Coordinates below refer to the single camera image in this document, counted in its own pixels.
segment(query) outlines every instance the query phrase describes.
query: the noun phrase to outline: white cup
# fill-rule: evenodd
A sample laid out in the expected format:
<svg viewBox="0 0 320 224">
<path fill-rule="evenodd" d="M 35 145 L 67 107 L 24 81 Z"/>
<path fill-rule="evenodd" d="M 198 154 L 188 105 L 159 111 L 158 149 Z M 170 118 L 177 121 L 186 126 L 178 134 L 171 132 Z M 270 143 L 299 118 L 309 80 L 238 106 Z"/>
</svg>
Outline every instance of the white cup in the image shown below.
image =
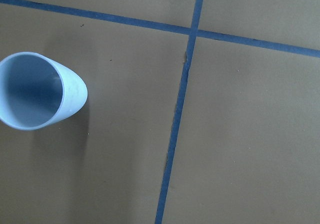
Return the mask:
<svg viewBox="0 0 320 224">
<path fill-rule="evenodd" d="M 0 62 L 0 119 L 35 130 L 78 112 L 88 91 L 72 70 L 41 54 L 15 53 Z"/>
</svg>

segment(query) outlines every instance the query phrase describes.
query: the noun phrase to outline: plastic cup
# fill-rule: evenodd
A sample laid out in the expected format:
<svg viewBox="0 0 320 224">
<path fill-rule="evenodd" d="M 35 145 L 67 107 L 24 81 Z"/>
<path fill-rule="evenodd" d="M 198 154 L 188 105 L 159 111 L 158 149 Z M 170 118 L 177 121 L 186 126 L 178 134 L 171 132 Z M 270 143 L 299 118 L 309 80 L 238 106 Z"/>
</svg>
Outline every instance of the plastic cup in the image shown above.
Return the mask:
<svg viewBox="0 0 320 224">
<path fill-rule="evenodd" d="M 78 112 L 88 91 L 72 70 L 33 52 L 0 62 L 0 119 L 20 130 L 35 130 Z"/>
</svg>

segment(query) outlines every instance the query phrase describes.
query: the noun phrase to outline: cup rim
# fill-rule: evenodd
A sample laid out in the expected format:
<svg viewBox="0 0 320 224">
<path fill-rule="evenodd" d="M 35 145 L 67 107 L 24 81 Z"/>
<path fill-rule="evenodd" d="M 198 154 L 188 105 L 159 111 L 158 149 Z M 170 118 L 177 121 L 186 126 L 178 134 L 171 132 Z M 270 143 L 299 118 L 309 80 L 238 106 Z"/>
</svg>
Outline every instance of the cup rim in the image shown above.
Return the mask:
<svg viewBox="0 0 320 224">
<path fill-rule="evenodd" d="M 36 125 L 36 126 L 31 126 L 31 127 L 19 126 L 19 125 L 13 124 L 11 122 L 8 122 L 7 120 L 4 120 L 0 115 L 0 120 L 2 120 L 8 126 L 10 126 L 12 128 L 15 128 L 15 129 L 19 129 L 19 130 L 30 131 L 30 130 L 35 130 L 35 129 L 39 129 L 39 128 L 43 128 L 43 127 L 47 126 L 48 124 L 50 124 L 52 122 L 52 119 L 54 119 L 58 115 L 58 113 L 61 110 L 61 107 L 63 105 L 63 101 L 65 99 L 65 87 L 64 87 L 65 85 L 64 85 L 64 81 L 63 81 L 63 79 L 61 77 L 61 74 L 60 74 L 59 70 L 55 67 L 55 65 L 52 64 L 53 60 L 51 60 L 51 59 L 49 59 L 49 58 L 47 58 L 47 57 L 45 57 L 45 56 L 43 56 L 42 54 L 39 54 L 39 53 L 29 52 L 29 51 L 13 53 L 13 54 L 7 56 L 6 58 L 4 58 L 2 61 L 0 61 L 0 67 L 4 63 L 6 63 L 8 60 L 10 60 L 12 58 L 15 58 L 17 56 L 22 56 L 22 55 L 35 56 L 35 57 L 41 58 L 42 60 L 46 61 L 48 64 L 51 65 L 52 68 L 54 68 L 56 73 L 59 75 L 60 82 L 61 82 L 61 85 L 62 85 L 62 97 L 61 97 L 61 102 L 60 102 L 59 108 L 56 110 L 55 114 L 52 117 L 50 117 L 47 121 L 45 121 L 42 124 L 39 124 L 39 125 Z"/>
</svg>

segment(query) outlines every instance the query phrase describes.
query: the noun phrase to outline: blue tape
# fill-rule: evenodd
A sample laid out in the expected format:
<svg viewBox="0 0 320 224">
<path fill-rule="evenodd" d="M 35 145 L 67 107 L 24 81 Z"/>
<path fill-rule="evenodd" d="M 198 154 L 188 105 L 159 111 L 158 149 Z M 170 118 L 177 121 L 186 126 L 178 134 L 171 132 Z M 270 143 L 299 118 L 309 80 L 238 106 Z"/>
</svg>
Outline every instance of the blue tape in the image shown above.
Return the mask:
<svg viewBox="0 0 320 224">
<path fill-rule="evenodd" d="M 129 18 L 129 17 L 119 16 L 114 14 L 94 12 L 94 11 L 77 9 L 77 8 L 62 7 L 62 6 L 53 5 L 53 4 L 37 3 L 33 1 L 28 1 L 28 0 L 0 0 L 0 3 L 22 6 L 27 8 L 41 9 L 41 10 L 57 12 L 57 13 L 76 15 L 80 17 L 93 18 L 93 19 L 105 20 L 105 21 L 116 22 L 116 23 L 129 24 L 133 26 L 158 29 L 158 30 L 169 31 L 174 33 L 182 33 L 182 34 L 190 33 L 190 28 L 188 27 L 153 22 L 153 21 L 137 19 L 137 18 Z"/>
<path fill-rule="evenodd" d="M 171 135 L 170 135 L 170 141 L 169 141 L 169 147 L 168 147 L 167 163 L 166 163 L 166 167 L 165 167 L 163 178 L 162 178 L 161 191 L 160 191 L 158 207 L 157 207 L 156 217 L 154 222 L 155 224 L 161 224 L 164 216 L 171 170 L 172 170 L 172 165 L 174 161 L 180 121 L 181 121 L 181 116 L 182 116 L 182 111 L 183 111 L 184 101 L 186 96 L 185 93 L 187 90 L 189 69 L 191 66 L 192 56 L 194 53 L 194 47 L 196 42 L 195 40 L 197 36 L 197 30 L 198 30 L 200 14 L 202 9 L 203 0 L 195 0 L 195 1 L 196 3 L 194 4 L 191 30 L 189 34 L 187 49 L 186 49 L 186 55 L 187 55 L 186 62 L 183 66 L 183 71 L 182 71 L 181 80 L 180 80 L 180 87 L 179 87 L 179 92 L 178 92 L 178 97 L 176 102 L 176 109 L 173 117 L 173 124 L 171 128 Z"/>
<path fill-rule="evenodd" d="M 255 46 L 260 48 L 274 49 L 274 50 L 279 50 L 283 52 L 302 54 L 302 55 L 312 56 L 312 57 L 320 57 L 319 50 L 302 48 L 302 47 L 288 45 L 288 44 L 274 43 L 274 42 L 269 42 L 264 40 L 245 38 L 245 37 L 205 31 L 205 30 L 198 30 L 197 35 L 198 37 L 203 37 L 203 38 L 211 38 L 211 39 L 216 39 L 216 40 L 221 40 L 226 42 L 245 44 L 245 45 Z"/>
</svg>

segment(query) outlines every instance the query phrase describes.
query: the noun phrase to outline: painter's tape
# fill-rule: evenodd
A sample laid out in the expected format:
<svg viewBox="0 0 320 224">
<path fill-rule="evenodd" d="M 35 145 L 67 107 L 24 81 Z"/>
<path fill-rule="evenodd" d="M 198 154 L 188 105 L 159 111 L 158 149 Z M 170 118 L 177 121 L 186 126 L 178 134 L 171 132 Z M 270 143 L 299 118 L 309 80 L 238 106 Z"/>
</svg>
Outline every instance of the painter's tape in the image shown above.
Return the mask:
<svg viewBox="0 0 320 224">
<path fill-rule="evenodd" d="M 203 0 L 195 0 L 196 3 L 194 4 L 194 10 L 193 10 L 193 18 L 191 23 L 191 31 L 189 34 L 187 49 L 186 49 L 186 62 L 183 66 L 183 71 L 181 75 L 181 81 L 180 81 L 180 87 L 176 102 L 176 109 L 174 112 L 173 117 L 173 124 L 171 128 L 171 135 L 170 135 L 170 141 L 169 141 L 169 147 L 168 147 L 168 155 L 167 155 L 167 163 L 164 170 L 163 178 L 162 178 L 162 185 L 161 185 L 161 191 L 158 201 L 158 207 L 155 217 L 155 224 L 161 224 L 164 216 L 165 211 L 165 205 L 166 205 L 166 199 L 167 199 L 167 193 L 169 188 L 169 182 L 170 182 L 170 176 L 171 176 L 171 170 L 172 165 L 174 161 L 175 156 L 175 150 L 177 145 L 177 139 L 178 139 L 178 132 L 180 127 L 180 121 L 182 116 L 182 111 L 184 107 L 184 101 L 186 97 L 186 90 L 187 90 L 187 84 L 188 84 L 188 76 L 189 76 L 189 69 L 191 66 L 192 56 L 194 53 L 194 47 L 195 47 L 195 40 L 197 37 L 197 30 L 200 20 L 200 14 L 202 9 L 202 3 Z"/>
<path fill-rule="evenodd" d="M 274 49 L 278 51 L 302 54 L 302 55 L 312 56 L 312 57 L 320 57 L 319 50 L 303 48 L 303 47 L 298 47 L 298 46 L 288 45 L 283 43 L 275 43 L 270 41 L 246 38 L 246 37 L 241 37 L 236 35 L 217 33 L 217 32 L 205 31 L 205 30 L 198 30 L 197 35 L 198 37 L 216 39 L 216 40 L 221 40 L 225 42 L 245 44 L 249 46 Z"/>
<path fill-rule="evenodd" d="M 153 21 L 137 19 L 137 18 L 129 18 L 129 17 L 108 14 L 108 13 L 94 12 L 94 11 L 83 10 L 78 8 L 63 7 L 63 6 L 54 5 L 54 4 L 37 3 L 29 0 L 0 0 L 0 3 L 41 9 L 41 10 L 57 12 L 57 13 L 70 14 L 70 15 L 86 17 L 86 18 L 105 20 L 105 21 L 116 22 L 116 23 L 129 24 L 133 26 L 158 29 L 158 30 L 174 32 L 174 33 L 182 33 L 182 34 L 190 33 L 190 28 L 187 28 L 187 27 L 182 27 L 182 26 L 177 26 L 177 25 L 172 25 L 167 23 L 153 22 Z"/>
</svg>

